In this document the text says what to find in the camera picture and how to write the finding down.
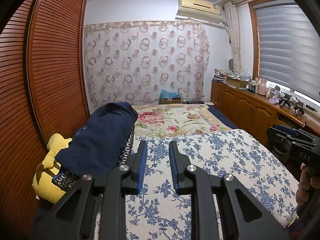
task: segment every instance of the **beige curtain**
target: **beige curtain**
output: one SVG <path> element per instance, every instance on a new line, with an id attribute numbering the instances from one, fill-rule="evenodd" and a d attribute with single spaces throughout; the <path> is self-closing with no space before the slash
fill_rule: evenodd
<path id="1" fill-rule="evenodd" d="M 201 23 L 139 21 L 85 26 L 84 69 L 95 108 L 157 104 L 161 89 L 203 99 L 209 43 Z"/>
<path id="2" fill-rule="evenodd" d="M 224 9 L 227 16 L 227 23 L 229 27 L 229 35 L 232 45 L 233 53 L 233 70 L 240 74 L 242 71 L 241 67 L 241 54 L 240 54 L 240 26 L 238 11 L 235 4 L 227 2 L 224 5 Z"/>

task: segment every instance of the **wooden window frame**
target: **wooden window frame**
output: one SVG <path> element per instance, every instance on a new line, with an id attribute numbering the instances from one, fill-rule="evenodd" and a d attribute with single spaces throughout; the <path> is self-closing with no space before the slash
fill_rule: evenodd
<path id="1" fill-rule="evenodd" d="M 249 10 L 251 15 L 252 23 L 252 34 L 253 34 L 253 72 L 252 79 L 255 80 L 259 76 L 259 63 L 260 63 L 260 53 L 259 53 L 259 35 L 258 35 L 258 22 L 256 10 L 253 8 L 254 5 L 271 2 L 276 0 L 255 0 L 249 2 Z"/>

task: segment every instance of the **cardboard box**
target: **cardboard box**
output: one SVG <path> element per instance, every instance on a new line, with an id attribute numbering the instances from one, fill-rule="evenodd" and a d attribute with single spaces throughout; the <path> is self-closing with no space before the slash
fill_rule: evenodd
<path id="1" fill-rule="evenodd" d="M 233 79 L 230 77 L 227 77 L 227 85 L 232 85 L 237 88 L 245 88 L 249 84 L 249 81 L 242 81 L 239 79 Z"/>
<path id="2" fill-rule="evenodd" d="M 181 98 L 163 98 L 162 104 L 181 104 Z"/>

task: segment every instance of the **silver bolt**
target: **silver bolt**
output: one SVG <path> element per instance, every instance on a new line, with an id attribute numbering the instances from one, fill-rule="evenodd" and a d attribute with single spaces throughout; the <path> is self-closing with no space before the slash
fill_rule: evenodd
<path id="1" fill-rule="evenodd" d="M 92 175 L 91 175 L 91 174 L 84 174 L 84 175 L 82 176 L 82 179 L 83 179 L 84 181 L 89 181 L 89 180 L 92 179 Z"/>
<path id="2" fill-rule="evenodd" d="M 128 165 L 121 165 L 120 167 L 119 167 L 119 170 L 121 170 L 121 171 L 127 171 L 127 170 L 129 170 L 129 166 Z"/>
<path id="3" fill-rule="evenodd" d="M 233 181 L 233 178 L 234 178 L 234 176 L 229 173 L 225 174 L 223 177 L 226 181 Z"/>
<path id="4" fill-rule="evenodd" d="M 196 169 L 197 169 L 197 166 L 195 166 L 195 165 L 192 165 L 192 164 L 191 164 L 191 165 L 188 165 L 188 166 L 187 166 L 187 170 L 188 170 L 188 171 L 195 171 Z"/>

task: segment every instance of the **blue floral fabric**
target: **blue floral fabric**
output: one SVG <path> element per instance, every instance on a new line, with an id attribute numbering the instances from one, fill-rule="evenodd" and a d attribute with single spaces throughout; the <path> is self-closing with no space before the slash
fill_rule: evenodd
<path id="1" fill-rule="evenodd" d="M 234 174 L 238 180 L 285 226 L 296 209 L 297 180 L 256 139 L 243 130 L 174 138 L 136 136 L 132 152 L 141 140 L 148 143 L 148 159 L 142 192 L 126 196 L 127 239 L 190 239 L 191 198 L 173 189 L 169 142 L 175 140 L 192 164 L 209 174 Z M 219 233 L 222 239 L 219 211 Z M 96 220 L 96 237 L 100 214 Z"/>

